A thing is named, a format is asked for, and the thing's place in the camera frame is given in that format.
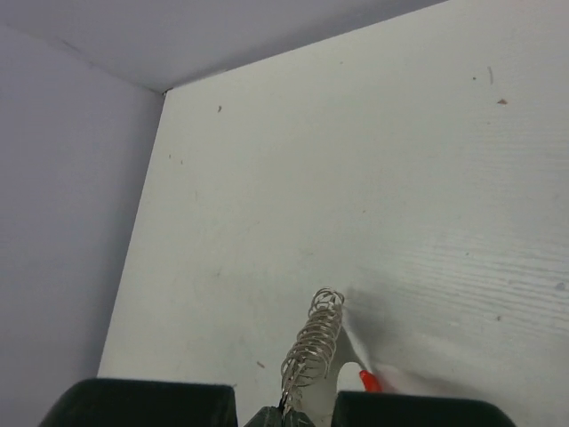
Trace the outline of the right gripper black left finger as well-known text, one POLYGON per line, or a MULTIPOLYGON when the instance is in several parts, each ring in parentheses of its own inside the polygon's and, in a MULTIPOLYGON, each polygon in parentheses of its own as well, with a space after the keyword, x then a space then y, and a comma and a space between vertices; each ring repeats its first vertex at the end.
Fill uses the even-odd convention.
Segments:
POLYGON ((93 378, 65 391, 42 426, 234 426, 227 385, 93 378))

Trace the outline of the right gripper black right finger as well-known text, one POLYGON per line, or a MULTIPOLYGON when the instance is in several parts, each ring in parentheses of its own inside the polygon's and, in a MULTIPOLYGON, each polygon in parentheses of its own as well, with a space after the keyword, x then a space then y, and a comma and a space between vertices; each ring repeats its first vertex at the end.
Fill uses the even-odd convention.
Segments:
POLYGON ((480 400, 342 391, 333 411, 335 426, 514 427, 496 406, 480 400))

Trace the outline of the metal key holder red handle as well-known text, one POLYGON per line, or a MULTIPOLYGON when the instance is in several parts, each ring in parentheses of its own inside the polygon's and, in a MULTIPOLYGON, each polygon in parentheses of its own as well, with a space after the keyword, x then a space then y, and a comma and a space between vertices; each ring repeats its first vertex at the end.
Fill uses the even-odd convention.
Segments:
POLYGON ((342 293, 324 287, 313 295, 308 318, 281 365, 280 407, 318 413, 333 405, 344 365, 357 365, 364 390, 381 392, 381 380, 357 355, 344 327, 342 293))

